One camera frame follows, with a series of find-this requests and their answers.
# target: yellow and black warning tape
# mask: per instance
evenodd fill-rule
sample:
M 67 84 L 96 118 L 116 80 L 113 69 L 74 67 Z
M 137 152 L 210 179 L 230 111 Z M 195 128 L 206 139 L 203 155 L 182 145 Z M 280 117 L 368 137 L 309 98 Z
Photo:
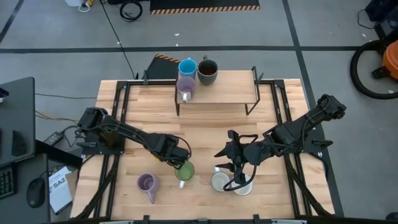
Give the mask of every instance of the yellow and black warning tape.
M 225 6 L 225 7 L 201 7 L 201 8 L 187 8 L 187 9 L 157 9 L 152 10 L 151 14 L 176 14 L 176 13 L 191 13 L 191 12 L 224 12 L 224 11 L 243 11 L 243 10 L 258 10 L 260 6 Z
M 164 60 L 169 60 L 169 61 L 175 62 L 175 63 L 181 62 L 179 59 L 175 59 L 175 58 L 172 58 L 172 57 L 168 57 L 168 56 L 166 56 L 166 55 L 157 54 L 157 55 L 155 55 L 155 57 L 162 58 L 162 59 L 164 59 Z

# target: keyboard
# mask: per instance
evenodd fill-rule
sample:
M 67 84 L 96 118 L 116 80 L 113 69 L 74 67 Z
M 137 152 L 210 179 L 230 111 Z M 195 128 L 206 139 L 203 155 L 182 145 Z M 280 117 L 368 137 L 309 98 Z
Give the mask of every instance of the keyboard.
M 16 193 L 15 179 L 12 165 L 0 168 L 0 200 Z

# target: purple mug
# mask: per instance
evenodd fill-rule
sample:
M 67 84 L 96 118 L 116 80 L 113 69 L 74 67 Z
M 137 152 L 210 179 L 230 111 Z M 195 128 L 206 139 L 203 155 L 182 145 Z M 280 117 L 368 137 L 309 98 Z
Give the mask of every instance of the purple mug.
M 191 77 L 181 77 L 177 81 L 177 90 L 181 94 L 182 101 L 186 103 L 193 96 L 195 80 Z
M 159 190 L 160 181 L 153 174 L 142 174 L 137 179 L 138 190 L 148 195 L 149 201 L 155 203 L 155 193 Z

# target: white bucket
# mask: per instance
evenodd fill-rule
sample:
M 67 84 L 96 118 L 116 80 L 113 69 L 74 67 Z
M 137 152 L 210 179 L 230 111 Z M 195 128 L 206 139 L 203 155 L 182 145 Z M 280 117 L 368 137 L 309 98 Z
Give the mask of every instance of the white bucket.
M 70 7 L 78 7 L 81 6 L 81 4 L 83 4 L 83 0 L 65 0 L 65 2 Z

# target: green mug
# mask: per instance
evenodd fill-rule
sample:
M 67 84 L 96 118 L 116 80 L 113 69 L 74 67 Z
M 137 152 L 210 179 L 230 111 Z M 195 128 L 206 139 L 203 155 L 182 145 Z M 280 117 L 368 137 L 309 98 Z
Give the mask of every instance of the green mug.
M 175 176 L 177 177 L 178 180 L 180 181 L 180 188 L 183 189 L 185 182 L 190 180 L 193 177 L 193 174 L 195 173 L 195 168 L 193 167 L 193 164 L 189 161 L 185 162 L 184 165 L 181 167 L 181 169 L 175 169 L 174 170 Z

